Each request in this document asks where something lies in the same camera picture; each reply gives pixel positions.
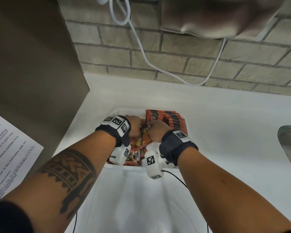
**left hand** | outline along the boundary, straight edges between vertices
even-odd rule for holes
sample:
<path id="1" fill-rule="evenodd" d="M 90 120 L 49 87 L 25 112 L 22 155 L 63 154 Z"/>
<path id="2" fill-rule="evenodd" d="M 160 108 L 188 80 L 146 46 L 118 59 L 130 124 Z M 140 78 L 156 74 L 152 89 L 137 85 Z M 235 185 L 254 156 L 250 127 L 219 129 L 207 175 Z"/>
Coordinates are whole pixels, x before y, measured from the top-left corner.
<path id="1" fill-rule="evenodd" d="M 140 127 L 144 126 L 145 122 L 143 119 L 139 118 L 138 116 L 125 116 L 131 124 L 131 130 L 129 133 L 129 137 L 134 137 L 136 140 L 141 139 Z"/>

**brick wall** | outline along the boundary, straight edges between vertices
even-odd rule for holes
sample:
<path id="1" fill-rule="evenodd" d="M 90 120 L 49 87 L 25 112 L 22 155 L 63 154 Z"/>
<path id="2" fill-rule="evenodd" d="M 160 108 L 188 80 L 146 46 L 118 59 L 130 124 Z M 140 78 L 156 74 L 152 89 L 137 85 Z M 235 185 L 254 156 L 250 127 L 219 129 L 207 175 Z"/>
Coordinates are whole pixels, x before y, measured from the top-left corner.
<path id="1" fill-rule="evenodd" d="M 58 0 L 84 72 L 179 82 L 149 67 L 128 26 L 96 0 Z M 207 75 L 221 41 L 163 32 L 156 6 L 131 2 L 131 20 L 148 60 L 190 83 Z M 119 8 L 115 8 L 118 18 Z M 291 95 L 291 0 L 260 41 L 229 40 L 205 86 Z"/>

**black sleeve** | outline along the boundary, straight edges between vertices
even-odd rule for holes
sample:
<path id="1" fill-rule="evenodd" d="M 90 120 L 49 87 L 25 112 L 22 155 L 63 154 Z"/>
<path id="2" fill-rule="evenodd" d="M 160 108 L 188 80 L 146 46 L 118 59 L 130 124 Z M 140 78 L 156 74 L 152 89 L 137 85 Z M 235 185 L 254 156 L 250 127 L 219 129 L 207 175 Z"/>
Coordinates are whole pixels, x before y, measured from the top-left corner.
<path id="1" fill-rule="evenodd" d="M 34 233 L 29 218 L 16 204 L 0 201 L 0 233 Z"/>

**hand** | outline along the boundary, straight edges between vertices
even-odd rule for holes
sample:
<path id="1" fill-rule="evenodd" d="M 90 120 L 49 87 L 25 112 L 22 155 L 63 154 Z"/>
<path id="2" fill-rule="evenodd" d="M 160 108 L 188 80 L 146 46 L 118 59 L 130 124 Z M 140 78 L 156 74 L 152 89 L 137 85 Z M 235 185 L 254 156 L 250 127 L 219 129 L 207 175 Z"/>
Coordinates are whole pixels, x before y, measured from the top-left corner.
<path id="1" fill-rule="evenodd" d="M 130 121 L 131 125 L 131 130 L 128 134 L 129 137 L 134 137 L 136 140 L 141 140 L 140 127 L 144 126 L 144 120 L 139 118 L 138 116 L 126 115 L 125 117 Z"/>
<path id="2" fill-rule="evenodd" d="M 151 140 L 154 142 L 162 142 L 162 137 L 166 132 L 170 131 L 171 128 L 160 120 L 150 120 L 147 123 L 147 126 L 150 127 L 147 132 L 151 137 Z"/>

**black wrist strap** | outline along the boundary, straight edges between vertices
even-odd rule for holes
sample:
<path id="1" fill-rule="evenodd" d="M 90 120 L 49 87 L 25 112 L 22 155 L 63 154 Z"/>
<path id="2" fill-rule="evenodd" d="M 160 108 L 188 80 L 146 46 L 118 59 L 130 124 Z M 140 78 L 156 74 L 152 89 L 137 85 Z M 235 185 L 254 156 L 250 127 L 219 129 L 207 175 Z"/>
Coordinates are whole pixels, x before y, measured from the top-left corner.
<path id="1" fill-rule="evenodd" d="M 127 132 L 125 132 L 125 134 L 124 134 L 123 137 L 121 137 L 119 135 L 118 131 L 115 128 L 111 127 L 110 125 L 103 125 L 103 124 L 101 124 L 100 126 L 98 126 L 95 129 L 95 131 L 103 130 L 103 131 L 109 133 L 111 136 L 113 136 L 116 139 L 116 145 L 115 145 L 115 147 L 120 147 L 122 144 L 124 144 L 125 147 L 128 147 L 129 146 L 129 143 L 130 143 L 129 135 L 128 134 L 129 134 L 129 132 L 131 130 L 131 124 L 130 124 L 130 121 L 126 117 L 121 116 L 121 115 L 118 115 L 118 116 L 121 117 L 121 118 L 123 118 L 124 121 L 127 121 L 128 122 L 128 125 L 129 125 L 129 128 L 128 128 Z"/>
<path id="2" fill-rule="evenodd" d="M 188 147 L 194 147 L 198 150 L 197 145 L 194 144 L 182 131 L 171 130 L 162 137 L 159 152 L 168 162 L 177 166 L 179 156 Z"/>

